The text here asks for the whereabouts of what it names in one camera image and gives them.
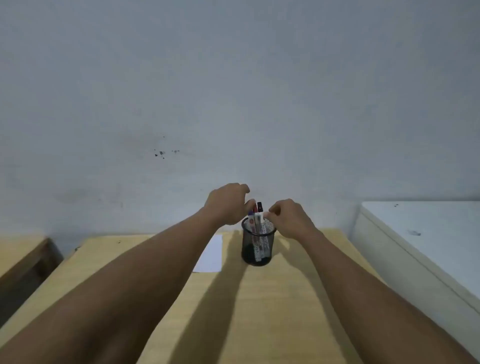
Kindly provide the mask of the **person's right hand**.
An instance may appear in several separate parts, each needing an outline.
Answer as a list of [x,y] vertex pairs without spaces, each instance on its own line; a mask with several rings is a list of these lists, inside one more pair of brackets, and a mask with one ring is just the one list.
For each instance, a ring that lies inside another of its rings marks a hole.
[[274,225],[281,235],[303,244],[321,235],[301,204],[292,199],[283,199],[281,203],[281,225]]

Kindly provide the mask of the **person's left hand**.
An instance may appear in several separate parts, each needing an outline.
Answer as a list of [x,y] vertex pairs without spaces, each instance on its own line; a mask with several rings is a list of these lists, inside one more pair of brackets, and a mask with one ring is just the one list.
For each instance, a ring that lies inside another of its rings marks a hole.
[[217,228],[235,225],[245,217],[244,205],[250,200],[249,193],[247,184],[228,183],[210,192],[201,210]]

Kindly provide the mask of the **person's right forearm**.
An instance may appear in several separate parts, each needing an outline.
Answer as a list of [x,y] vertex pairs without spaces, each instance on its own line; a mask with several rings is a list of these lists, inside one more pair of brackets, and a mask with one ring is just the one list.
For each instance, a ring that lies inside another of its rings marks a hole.
[[316,228],[297,237],[351,343],[369,364],[480,364],[444,329]]

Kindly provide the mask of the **person's left forearm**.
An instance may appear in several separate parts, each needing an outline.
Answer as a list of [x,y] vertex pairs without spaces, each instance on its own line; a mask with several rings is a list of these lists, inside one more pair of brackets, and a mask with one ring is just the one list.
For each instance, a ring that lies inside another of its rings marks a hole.
[[124,252],[12,337],[0,364],[135,364],[226,221],[203,207]]

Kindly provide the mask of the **white barrel marker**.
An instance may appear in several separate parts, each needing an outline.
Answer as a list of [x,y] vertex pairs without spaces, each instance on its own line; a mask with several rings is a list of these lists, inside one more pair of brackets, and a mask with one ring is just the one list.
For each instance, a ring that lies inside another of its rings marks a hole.
[[259,212],[255,212],[254,214],[254,221],[255,221],[255,229],[256,229],[256,234],[257,234],[257,245],[258,245],[258,251],[259,251],[259,257],[260,260],[263,260],[266,258],[266,246],[263,240],[263,226],[262,226],[262,218]]

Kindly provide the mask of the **black mesh pen holder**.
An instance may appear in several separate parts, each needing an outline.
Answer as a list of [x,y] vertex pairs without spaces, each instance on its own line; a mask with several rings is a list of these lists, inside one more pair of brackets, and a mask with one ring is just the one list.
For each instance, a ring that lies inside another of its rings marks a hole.
[[255,238],[255,243],[252,242],[250,231],[249,231],[249,222],[248,217],[244,218],[241,222],[242,227],[242,246],[241,246],[241,257],[244,262],[251,266],[265,266],[270,263],[273,255],[273,245],[274,245],[274,236],[277,232],[277,229],[274,227],[273,223],[265,219],[262,222],[263,241],[265,243],[265,253],[266,257],[260,260],[257,238]]

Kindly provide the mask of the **white paper sheet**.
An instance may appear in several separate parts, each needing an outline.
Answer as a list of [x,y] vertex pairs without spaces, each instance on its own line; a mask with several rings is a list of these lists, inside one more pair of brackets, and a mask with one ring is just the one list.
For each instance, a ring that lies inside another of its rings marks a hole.
[[222,269],[223,236],[215,234],[201,253],[193,273],[218,273]]

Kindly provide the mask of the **white cabinet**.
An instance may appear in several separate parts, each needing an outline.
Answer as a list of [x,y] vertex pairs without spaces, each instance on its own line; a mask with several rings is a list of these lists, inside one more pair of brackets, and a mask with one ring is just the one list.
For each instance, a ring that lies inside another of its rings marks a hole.
[[480,201],[363,202],[351,241],[392,289],[480,357]]

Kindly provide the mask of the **wooden side desk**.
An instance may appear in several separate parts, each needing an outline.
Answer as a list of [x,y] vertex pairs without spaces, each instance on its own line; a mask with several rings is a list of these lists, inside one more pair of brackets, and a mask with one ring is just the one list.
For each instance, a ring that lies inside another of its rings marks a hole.
[[51,238],[0,235],[0,328],[63,261]]

